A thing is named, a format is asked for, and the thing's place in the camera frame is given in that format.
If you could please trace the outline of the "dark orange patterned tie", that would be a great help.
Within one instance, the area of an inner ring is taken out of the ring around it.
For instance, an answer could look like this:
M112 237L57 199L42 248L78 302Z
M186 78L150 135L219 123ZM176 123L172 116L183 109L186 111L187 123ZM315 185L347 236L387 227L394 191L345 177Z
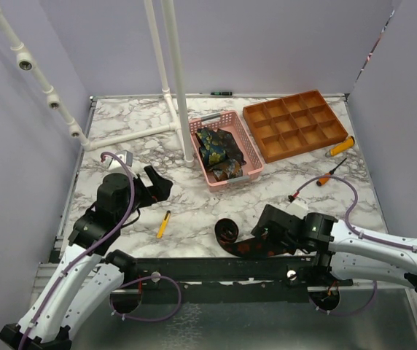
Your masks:
M229 159L209 169L218 182L241 178L243 176L242 166L246 164L241 149L229 131L227 131L226 143Z

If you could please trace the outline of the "orange box cutter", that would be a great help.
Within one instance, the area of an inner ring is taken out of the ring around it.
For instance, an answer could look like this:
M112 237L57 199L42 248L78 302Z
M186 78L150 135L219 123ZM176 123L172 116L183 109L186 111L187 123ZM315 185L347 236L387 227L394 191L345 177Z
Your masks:
M327 158L334 157L340 153L345 152L346 150L352 148L355 145L355 139L353 136L349 136L345 141L337 144L332 149L328 150L325 156Z

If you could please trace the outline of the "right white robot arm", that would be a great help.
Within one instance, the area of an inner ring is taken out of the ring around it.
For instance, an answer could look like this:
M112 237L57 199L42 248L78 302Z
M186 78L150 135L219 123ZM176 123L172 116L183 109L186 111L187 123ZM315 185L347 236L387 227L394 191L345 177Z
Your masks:
M252 235L291 254L301 250L323 257L310 267L316 284L326 285L334 278L367 279L399 284L417 293L417 238L350 228L341 219L308 213L293 204L286 211L265 206Z

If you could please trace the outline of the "black metal base rail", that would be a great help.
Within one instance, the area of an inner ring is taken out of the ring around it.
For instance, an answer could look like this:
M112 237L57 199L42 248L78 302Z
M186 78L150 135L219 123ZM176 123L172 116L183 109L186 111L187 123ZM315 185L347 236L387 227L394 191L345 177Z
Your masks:
M352 284L336 279L329 270L318 266L316 257L134 259L143 275L140 282L128 282L118 289L131 289L133 299L148 304L169 304L176 300L306 303L311 295L332 284Z

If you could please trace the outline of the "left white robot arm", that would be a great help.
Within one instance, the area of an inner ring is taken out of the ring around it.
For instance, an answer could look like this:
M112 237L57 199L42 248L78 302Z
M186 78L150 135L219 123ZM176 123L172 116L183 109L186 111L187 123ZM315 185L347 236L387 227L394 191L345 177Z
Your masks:
M168 200L173 183L152 167L146 186L129 169L104 177L95 202L74 223L61 261L36 302L16 323L6 324L0 340L11 349L70 349L73 337L111 292L139 283L136 260L109 247L128 218Z

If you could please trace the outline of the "black orange floral tie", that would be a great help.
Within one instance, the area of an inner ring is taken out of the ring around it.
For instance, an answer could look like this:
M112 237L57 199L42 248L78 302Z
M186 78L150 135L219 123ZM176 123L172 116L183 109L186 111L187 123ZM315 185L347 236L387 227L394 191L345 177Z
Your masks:
M268 257L291 254L285 246L273 243L269 239L268 230L262 229L259 236L238 240L237 224L228 218L220 219L214 227L218 244L229 254L250 260L261 260Z

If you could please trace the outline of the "small black green device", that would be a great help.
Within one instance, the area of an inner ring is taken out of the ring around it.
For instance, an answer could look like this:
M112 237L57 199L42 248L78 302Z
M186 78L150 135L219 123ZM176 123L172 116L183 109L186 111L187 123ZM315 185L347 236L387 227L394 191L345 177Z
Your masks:
M232 96L233 92L230 90L211 91L211 96Z

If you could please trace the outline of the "yellow utility knife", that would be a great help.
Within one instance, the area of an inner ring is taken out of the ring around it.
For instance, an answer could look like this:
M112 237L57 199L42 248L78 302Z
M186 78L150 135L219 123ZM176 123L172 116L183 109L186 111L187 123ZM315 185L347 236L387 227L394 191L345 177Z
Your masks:
M163 221L161 222L160 227L158 229L157 238L162 238L163 237L163 234L164 234L165 229L166 229L166 227L168 225L168 221L169 221L170 217L171 217L171 212L170 211L167 211L165 213L165 216L163 218Z

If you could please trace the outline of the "blue yellow floral tie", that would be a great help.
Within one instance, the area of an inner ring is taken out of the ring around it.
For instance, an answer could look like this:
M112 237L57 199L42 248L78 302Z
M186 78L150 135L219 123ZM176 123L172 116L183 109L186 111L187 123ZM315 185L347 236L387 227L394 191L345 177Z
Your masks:
M212 168L229 159L227 153L227 131L199 128L195 133L199 143L198 153L205 169Z

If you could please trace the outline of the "white pvc pipe frame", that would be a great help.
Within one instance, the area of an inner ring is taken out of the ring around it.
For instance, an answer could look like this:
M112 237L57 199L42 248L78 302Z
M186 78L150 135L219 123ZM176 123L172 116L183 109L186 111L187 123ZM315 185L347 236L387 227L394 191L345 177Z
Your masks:
M109 92L116 82L112 71L123 71L125 92L154 78L144 63L132 62L129 44L117 62L120 35L144 26L141 1L3 1L1 9L79 123L87 96ZM78 153L79 142L17 67L0 31L0 171L69 173Z

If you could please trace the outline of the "pink perforated plastic basket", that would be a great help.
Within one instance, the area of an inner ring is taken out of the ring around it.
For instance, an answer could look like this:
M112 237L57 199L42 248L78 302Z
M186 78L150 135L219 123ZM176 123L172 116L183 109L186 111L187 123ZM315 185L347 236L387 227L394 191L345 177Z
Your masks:
M211 192L260 176L263 163L237 112L192 119L189 127L195 156Z

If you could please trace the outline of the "brown compartment tray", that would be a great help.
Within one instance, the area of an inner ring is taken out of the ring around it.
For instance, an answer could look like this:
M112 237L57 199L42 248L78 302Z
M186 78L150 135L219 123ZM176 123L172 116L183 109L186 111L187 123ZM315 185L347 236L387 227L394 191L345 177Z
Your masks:
M348 137L318 90L245 106L243 118L266 163L332 146Z

